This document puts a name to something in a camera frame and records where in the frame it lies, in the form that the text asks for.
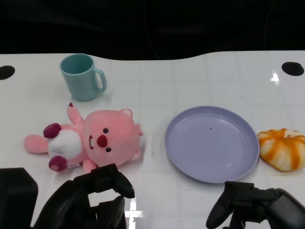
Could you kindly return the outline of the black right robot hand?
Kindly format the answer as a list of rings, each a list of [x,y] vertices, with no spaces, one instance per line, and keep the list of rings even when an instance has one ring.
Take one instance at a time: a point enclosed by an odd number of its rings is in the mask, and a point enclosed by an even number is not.
[[[229,216],[228,229],[244,229],[246,222],[267,220],[272,229],[303,229],[305,207],[281,188],[258,189],[253,183],[226,181],[206,227],[215,229]]]

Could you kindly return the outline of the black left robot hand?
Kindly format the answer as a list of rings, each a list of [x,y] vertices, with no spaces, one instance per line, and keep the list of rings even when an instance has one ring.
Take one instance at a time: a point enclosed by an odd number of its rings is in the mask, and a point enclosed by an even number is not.
[[[112,201],[91,206],[89,194],[114,190]],[[115,164],[92,170],[68,180],[49,198],[41,210],[35,229],[124,229],[125,199],[135,197],[134,188]]]

